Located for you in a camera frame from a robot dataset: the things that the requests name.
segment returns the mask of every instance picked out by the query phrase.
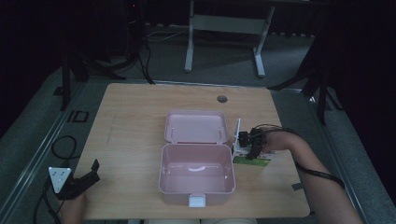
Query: gray floor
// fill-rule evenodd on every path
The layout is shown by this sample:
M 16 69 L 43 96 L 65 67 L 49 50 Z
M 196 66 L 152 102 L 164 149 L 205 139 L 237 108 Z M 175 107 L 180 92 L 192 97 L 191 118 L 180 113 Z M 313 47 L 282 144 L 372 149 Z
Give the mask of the gray floor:
M 184 31 L 180 27 L 163 29 L 166 32 Z M 197 34 L 192 71 L 187 74 L 184 72 L 187 37 L 183 33 L 163 39 L 169 35 L 149 37 L 151 56 L 148 70 L 158 84 L 272 86 L 295 75 L 313 41 L 312 38 L 298 36 L 267 37 L 262 54 L 267 76 L 259 78 L 252 56 L 252 47 L 258 41 L 254 36 L 240 41 L 213 42 L 207 41 L 212 35 Z M 142 49 L 141 55 L 144 61 L 149 57 L 145 49 Z M 117 73 L 127 77 L 125 82 L 146 83 L 137 65 Z M 32 222 L 48 167 L 62 163 L 51 154 L 51 143 L 59 137 L 72 135 L 78 142 L 76 154 L 80 153 L 106 86 L 114 82 L 94 72 L 88 83 L 73 81 L 73 101 L 61 112 L 61 97 L 52 95 L 55 88 L 61 85 L 61 78 L 60 70 L 49 76 L 23 114 L 0 140 L 1 223 Z M 396 209 L 347 115 L 329 103 L 325 113 L 327 125 L 322 126 L 315 115 L 315 102 L 298 92 L 303 85 L 304 80 L 287 90 L 272 92 L 282 125 L 300 133 L 322 162 L 344 179 L 347 193 L 366 223 L 396 223 Z M 68 121 L 72 111 L 89 112 L 87 122 Z M 71 141 L 64 139 L 56 145 L 56 149 L 68 154 L 72 146 Z M 43 204 L 37 220 L 38 223 L 52 223 Z M 105 223 L 103 220 L 86 222 Z M 106 223 L 119 222 L 126 221 L 108 220 Z M 305 218 L 266 218 L 259 219 L 259 222 L 317 223 L 317 220 L 313 215 Z

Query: human hand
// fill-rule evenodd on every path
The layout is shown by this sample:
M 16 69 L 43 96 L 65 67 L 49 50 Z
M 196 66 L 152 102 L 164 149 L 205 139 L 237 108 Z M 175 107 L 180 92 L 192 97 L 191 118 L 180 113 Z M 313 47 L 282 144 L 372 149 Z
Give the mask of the human hand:
M 85 192 L 78 195 L 77 198 L 72 200 L 65 200 L 59 202 L 61 205 L 61 218 L 63 224 L 79 224 L 82 222 L 84 215 L 85 202 L 87 196 Z

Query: black equipment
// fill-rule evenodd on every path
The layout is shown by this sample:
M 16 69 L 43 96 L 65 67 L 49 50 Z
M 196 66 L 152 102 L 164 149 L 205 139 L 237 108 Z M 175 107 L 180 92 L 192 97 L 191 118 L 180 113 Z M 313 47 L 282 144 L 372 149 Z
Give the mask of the black equipment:
M 100 180 L 97 171 L 99 162 L 95 160 L 91 171 L 82 178 L 74 178 L 70 168 L 49 168 L 52 189 L 58 200 L 71 200 Z

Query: white latch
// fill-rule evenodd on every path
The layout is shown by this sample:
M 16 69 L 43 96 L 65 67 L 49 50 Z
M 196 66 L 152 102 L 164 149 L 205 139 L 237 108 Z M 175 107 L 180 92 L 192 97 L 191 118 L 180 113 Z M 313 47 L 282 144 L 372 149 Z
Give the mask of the white latch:
M 206 207 L 206 196 L 204 194 L 191 194 L 189 207 Z

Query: dark background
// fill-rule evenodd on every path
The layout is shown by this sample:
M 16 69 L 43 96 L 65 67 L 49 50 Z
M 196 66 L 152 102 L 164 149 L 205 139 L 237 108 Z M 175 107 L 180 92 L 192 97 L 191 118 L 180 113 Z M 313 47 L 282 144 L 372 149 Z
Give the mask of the dark background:
M 66 49 L 103 61 L 120 54 L 125 46 L 113 39 L 125 39 L 126 30 L 120 17 L 122 3 L 114 2 L 0 2 L 0 136 L 47 76 L 59 68 Z M 280 4 L 270 32 L 316 36 L 305 65 L 316 66 L 320 56 L 331 55 L 330 86 L 335 88 L 395 202 L 396 100 L 392 87 L 396 75 L 396 6 L 393 1 L 340 2 L 342 7 Z M 219 6 L 202 2 L 196 10 L 212 15 L 265 18 L 263 12 L 267 9 L 266 5 Z M 148 0 L 143 9 L 150 25 L 188 24 L 189 1 Z

